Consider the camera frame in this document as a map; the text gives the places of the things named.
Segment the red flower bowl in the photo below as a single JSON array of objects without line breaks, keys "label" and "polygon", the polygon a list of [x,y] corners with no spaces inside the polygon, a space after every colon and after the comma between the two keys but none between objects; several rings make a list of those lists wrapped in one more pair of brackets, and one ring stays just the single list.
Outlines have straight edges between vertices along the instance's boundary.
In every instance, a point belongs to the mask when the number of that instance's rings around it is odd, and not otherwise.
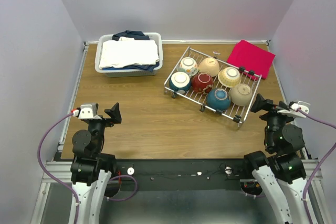
[{"label": "red flower bowl", "polygon": [[214,80],[207,73],[198,73],[192,78],[193,91],[200,94],[208,94],[213,88]]}]

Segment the yellow dotted bowl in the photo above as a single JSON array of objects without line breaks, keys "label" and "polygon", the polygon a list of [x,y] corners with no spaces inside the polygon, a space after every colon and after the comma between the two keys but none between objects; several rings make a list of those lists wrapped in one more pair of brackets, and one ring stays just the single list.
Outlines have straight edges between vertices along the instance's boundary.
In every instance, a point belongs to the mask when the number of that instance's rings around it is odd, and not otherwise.
[{"label": "yellow dotted bowl", "polygon": [[218,73],[218,80],[223,86],[233,88],[240,84],[241,75],[238,69],[234,67],[226,67]]}]

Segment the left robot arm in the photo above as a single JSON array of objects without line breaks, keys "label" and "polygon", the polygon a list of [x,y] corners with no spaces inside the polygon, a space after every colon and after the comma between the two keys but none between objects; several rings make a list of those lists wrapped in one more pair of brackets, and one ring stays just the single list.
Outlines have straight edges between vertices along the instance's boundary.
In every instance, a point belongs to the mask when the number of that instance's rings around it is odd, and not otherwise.
[{"label": "left robot arm", "polygon": [[70,222],[98,223],[108,180],[116,175],[116,157],[102,150],[105,128],[122,122],[119,103],[104,112],[107,118],[98,114],[97,103],[83,104],[72,110],[72,116],[87,123],[88,128],[78,130],[72,137]]}]

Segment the peach speckled bowl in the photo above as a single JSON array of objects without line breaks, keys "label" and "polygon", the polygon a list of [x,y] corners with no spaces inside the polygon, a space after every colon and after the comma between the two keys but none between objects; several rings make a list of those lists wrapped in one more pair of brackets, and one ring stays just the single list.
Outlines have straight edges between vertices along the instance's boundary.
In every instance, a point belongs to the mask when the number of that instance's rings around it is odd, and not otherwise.
[{"label": "peach speckled bowl", "polygon": [[200,62],[198,68],[201,73],[207,73],[211,77],[217,76],[220,71],[219,62],[212,57],[207,57],[203,59]]}]

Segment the white floral bowl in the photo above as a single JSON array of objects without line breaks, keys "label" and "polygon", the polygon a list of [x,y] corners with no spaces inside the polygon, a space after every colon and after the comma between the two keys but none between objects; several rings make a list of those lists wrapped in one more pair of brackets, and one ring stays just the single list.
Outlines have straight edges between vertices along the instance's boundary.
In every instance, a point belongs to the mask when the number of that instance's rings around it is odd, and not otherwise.
[{"label": "white floral bowl", "polygon": [[191,57],[184,57],[177,66],[177,71],[185,72],[189,77],[195,76],[199,72],[197,62]]}]

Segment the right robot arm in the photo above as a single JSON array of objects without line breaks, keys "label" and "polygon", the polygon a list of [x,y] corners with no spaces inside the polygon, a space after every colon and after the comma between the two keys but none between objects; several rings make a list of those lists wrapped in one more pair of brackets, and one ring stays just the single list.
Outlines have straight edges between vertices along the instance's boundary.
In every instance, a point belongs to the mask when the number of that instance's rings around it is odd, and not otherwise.
[{"label": "right robot arm", "polygon": [[292,123],[295,118],[305,118],[309,106],[303,101],[274,104],[258,94],[251,107],[251,112],[266,112],[260,119],[266,122],[264,146],[271,156],[266,157],[262,151],[247,154],[241,171],[259,183],[277,223],[317,223],[307,174],[297,154],[305,147],[302,128]]}]

